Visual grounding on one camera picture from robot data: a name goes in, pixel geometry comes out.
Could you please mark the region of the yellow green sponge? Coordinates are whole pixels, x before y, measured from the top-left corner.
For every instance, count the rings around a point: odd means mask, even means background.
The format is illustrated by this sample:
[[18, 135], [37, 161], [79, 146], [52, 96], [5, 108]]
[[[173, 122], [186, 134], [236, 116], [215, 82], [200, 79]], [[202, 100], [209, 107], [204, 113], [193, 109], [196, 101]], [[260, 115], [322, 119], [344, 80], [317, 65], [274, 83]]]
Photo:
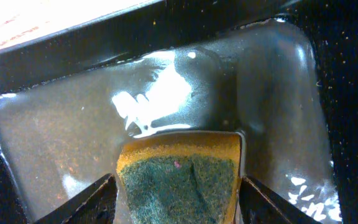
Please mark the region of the yellow green sponge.
[[242, 139], [176, 133], [126, 144], [116, 172], [133, 223], [232, 223]]

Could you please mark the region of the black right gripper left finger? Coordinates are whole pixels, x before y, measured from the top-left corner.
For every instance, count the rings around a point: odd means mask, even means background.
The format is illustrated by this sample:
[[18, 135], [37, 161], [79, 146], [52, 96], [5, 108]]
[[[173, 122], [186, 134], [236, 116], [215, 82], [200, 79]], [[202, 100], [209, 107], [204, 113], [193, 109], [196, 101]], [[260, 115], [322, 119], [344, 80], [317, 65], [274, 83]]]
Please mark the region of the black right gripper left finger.
[[117, 186], [113, 174], [106, 174], [36, 224], [113, 224]]

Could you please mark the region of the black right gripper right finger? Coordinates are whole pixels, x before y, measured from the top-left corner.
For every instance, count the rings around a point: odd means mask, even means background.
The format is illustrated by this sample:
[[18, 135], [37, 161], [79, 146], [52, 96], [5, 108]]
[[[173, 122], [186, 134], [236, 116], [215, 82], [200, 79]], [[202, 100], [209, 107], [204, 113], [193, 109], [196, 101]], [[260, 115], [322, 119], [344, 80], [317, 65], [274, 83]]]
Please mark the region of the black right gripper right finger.
[[246, 224], [319, 224], [257, 179], [243, 176], [239, 206]]

